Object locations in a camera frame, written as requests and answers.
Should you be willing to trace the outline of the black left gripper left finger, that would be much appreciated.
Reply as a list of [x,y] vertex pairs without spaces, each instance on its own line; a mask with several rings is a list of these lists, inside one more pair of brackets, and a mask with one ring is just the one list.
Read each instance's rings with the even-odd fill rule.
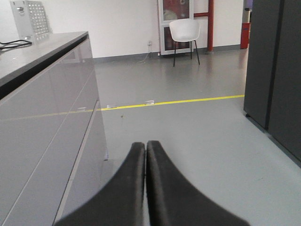
[[143,224],[145,146],[134,142],[110,181],[57,226],[141,226]]

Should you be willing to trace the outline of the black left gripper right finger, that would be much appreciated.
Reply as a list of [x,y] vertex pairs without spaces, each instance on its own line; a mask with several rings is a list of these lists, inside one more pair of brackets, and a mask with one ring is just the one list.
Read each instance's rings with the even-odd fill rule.
[[152,226],[247,226],[202,194],[172,163],[159,141],[148,141],[146,186]]

